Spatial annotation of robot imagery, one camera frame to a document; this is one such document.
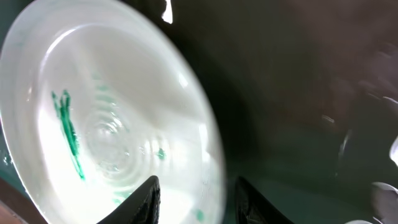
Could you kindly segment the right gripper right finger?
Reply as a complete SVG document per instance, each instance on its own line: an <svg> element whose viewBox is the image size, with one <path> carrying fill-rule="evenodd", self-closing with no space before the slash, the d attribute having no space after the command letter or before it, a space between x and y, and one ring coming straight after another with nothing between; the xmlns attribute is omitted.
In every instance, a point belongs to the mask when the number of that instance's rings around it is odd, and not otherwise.
<svg viewBox="0 0 398 224"><path fill-rule="evenodd" d="M236 179L234 201L237 224L294 224L243 177Z"/></svg>

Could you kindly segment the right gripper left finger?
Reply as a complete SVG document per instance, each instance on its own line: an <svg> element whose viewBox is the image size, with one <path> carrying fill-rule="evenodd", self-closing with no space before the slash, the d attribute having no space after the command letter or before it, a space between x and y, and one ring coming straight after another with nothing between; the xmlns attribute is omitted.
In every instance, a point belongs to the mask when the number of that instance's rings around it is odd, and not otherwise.
<svg viewBox="0 0 398 224"><path fill-rule="evenodd" d="M160 184L152 175L98 224L158 224L159 211Z"/></svg>

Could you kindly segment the white plate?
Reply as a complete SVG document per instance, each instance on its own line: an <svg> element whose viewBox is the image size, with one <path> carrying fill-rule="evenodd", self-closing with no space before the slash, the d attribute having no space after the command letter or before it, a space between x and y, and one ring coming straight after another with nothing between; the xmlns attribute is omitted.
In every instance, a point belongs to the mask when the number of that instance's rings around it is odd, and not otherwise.
<svg viewBox="0 0 398 224"><path fill-rule="evenodd" d="M225 164L208 98L148 18L119 1L34 1L1 49L1 123L49 223L97 223L150 176L161 223L221 223Z"/></svg>

